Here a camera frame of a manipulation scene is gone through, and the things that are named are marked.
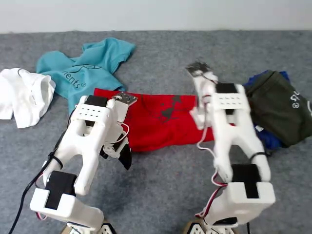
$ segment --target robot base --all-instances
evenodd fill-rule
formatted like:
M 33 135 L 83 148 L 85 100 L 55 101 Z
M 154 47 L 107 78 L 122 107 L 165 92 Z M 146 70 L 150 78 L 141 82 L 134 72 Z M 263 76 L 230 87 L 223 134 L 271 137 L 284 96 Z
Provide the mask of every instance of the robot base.
M 183 234 L 239 234 L 231 228 L 209 228 L 202 219 L 191 221 L 187 224 Z
M 72 226 L 66 226 L 60 234 L 117 234 L 113 226 L 109 222 L 104 222 L 102 228 L 98 232 L 90 232 Z

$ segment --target black cable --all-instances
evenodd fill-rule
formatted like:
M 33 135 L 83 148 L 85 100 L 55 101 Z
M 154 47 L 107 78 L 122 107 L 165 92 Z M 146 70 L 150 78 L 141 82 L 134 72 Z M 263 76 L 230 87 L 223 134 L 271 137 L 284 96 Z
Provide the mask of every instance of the black cable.
M 220 234 L 217 230 L 211 228 L 211 230 L 213 230 L 215 233 Z
M 41 170 L 39 171 L 39 173 L 35 176 L 35 178 L 33 178 L 32 181 L 30 181 L 30 183 L 26 186 L 22 196 L 21 196 L 21 199 L 20 199 L 20 205 L 19 205 L 19 210 L 18 210 L 18 213 L 16 214 L 16 217 L 15 217 L 15 220 L 12 224 L 12 227 L 9 231 L 9 234 L 13 233 L 13 230 L 15 229 L 15 226 L 20 218 L 20 213 L 23 209 L 23 205 L 24 205 L 24 200 L 25 200 L 25 197 L 26 197 L 26 194 L 28 193 L 29 189 L 31 188 L 31 186 L 33 186 L 33 184 L 36 182 L 36 180 L 39 178 L 39 176 L 43 173 L 43 171 L 48 167 L 49 163 L 52 161 L 52 158 L 48 158 L 47 162 L 45 163 L 45 165 L 41 168 Z
M 72 117 L 73 112 L 75 111 L 75 109 L 76 109 L 76 108 L 73 109 L 73 111 L 70 113 L 70 115 L 69 115 L 69 117 L 68 117 L 66 129 L 68 128 L 68 126 L 69 126 L 69 124 L 70 124 L 70 118 Z
M 26 197 L 26 194 L 28 193 L 29 189 L 34 185 L 34 183 L 37 181 L 37 179 L 40 177 L 40 175 L 44 172 L 44 170 L 49 166 L 50 162 L 53 160 L 53 159 L 56 159 L 56 157 L 54 156 L 54 153 L 56 152 L 56 150 L 58 149 L 59 147 L 59 144 L 60 142 L 62 141 L 63 139 L 63 136 L 65 134 L 66 130 L 62 133 L 62 135 L 59 137 L 57 143 L 55 144 L 54 146 L 54 149 L 51 153 L 49 153 L 48 155 L 48 160 L 46 161 L 46 163 L 44 164 L 44 166 L 41 168 L 41 170 L 38 172 L 38 174 L 32 179 L 32 181 L 29 182 L 29 184 L 26 186 L 22 196 L 21 196 L 21 199 L 20 199 L 20 204 L 19 204 L 19 210 L 18 210 L 18 213 L 16 214 L 16 217 L 14 219 L 14 222 L 12 224 L 12 227 L 9 231 L 9 234 L 12 234 L 13 233 L 13 230 L 15 229 L 15 226 L 20 218 L 20 213 L 23 209 L 23 205 L 24 205 L 24 200 L 25 200 L 25 197 Z M 63 167 L 63 164 L 62 162 L 58 159 L 57 162 L 60 164 L 61 168 Z
M 250 223 L 247 223 L 247 233 L 250 234 Z

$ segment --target teal t-shirt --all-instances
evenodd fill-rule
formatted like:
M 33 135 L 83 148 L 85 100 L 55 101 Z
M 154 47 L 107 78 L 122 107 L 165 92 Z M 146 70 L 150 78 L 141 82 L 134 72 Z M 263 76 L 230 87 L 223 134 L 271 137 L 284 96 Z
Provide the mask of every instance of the teal t-shirt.
M 50 51 L 38 60 L 36 72 L 50 75 L 56 83 L 55 92 L 68 99 L 72 112 L 83 95 L 92 95 L 95 88 L 125 90 L 112 75 L 127 60 L 135 45 L 116 38 L 86 43 L 82 54 L 69 58 L 60 51 Z

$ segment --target white wall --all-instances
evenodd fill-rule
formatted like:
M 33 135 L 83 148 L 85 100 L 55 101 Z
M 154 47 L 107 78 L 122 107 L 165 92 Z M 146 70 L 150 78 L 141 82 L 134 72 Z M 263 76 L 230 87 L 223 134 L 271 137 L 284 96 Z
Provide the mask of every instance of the white wall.
M 312 0 L 0 0 L 0 33 L 312 29 Z

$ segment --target white wire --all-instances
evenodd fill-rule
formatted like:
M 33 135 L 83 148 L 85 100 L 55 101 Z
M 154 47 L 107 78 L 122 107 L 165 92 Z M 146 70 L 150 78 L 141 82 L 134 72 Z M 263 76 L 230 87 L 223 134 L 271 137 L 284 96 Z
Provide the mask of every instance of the white wire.
M 37 184 L 38 181 L 39 181 L 39 179 L 40 179 L 41 177 L 43 177 L 43 174 L 41 174 L 41 175 L 38 177 L 38 179 L 36 180 L 36 182 L 35 182 L 36 188 L 39 188 L 39 189 L 43 189 L 42 187 L 40 187 L 40 186 Z
M 211 182 L 212 182 L 212 184 L 214 184 L 214 185 L 216 185 L 216 186 L 218 186 L 218 187 L 225 187 L 225 186 L 226 186 L 225 183 L 219 183 L 219 182 L 216 182 L 216 181 L 214 180 L 214 177 L 217 176 L 217 174 L 218 174 L 218 169 L 216 168 L 216 169 L 215 169 L 215 172 L 214 172 L 214 174 L 213 174 L 213 176 L 211 177 Z
M 124 139 L 127 137 L 127 135 L 128 135 L 129 132 L 130 132 L 130 127 L 129 127 L 128 124 L 125 124 L 125 123 L 122 123 L 122 122 L 118 122 L 118 124 L 119 124 L 119 125 L 124 125 L 124 126 L 126 126 L 126 127 L 128 128 L 128 130 L 127 130 L 126 134 L 125 134 L 121 139 L 119 139 L 119 140 L 117 140 L 117 141 L 115 141 L 115 142 L 108 142 L 108 143 L 110 143 L 110 144 L 115 144 L 115 143 L 121 142 L 122 140 L 124 140 Z
M 206 119 L 207 119 L 207 108 L 206 108 L 206 106 L 207 106 L 207 104 L 205 104 L 204 131 L 203 131 L 203 134 L 201 136 L 201 139 L 199 140 L 199 142 L 197 142 L 196 147 L 198 149 L 200 149 L 200 150 L 207 150 L 207 151 L 209 151 L 212 154 L 213 157 L 216 157 L 215 153 L 213 152 L 212 149 L 200 146 L 200 144 L 205 140 L 206 134 L 207 134 L 207 130 L 208 130 L 208 125 L 206 123 Z
M 195 214 L 196 217 L 199 217 L 199 218 L 204 218 L 205 216 L 205 213 L 206 213 L 206 210 L 208 209 L 208 206 L 212 205 L 212 200 L 214 200 L 215 196 L 216 196 L 216 193 L 219 191 L 219 189 L 216 189 L 213 194 L 211 194 L 208 202 L 207 202 L 207 205 L 204 207 L 204 209 L 200 212 L 200 213 L 197 213 Z

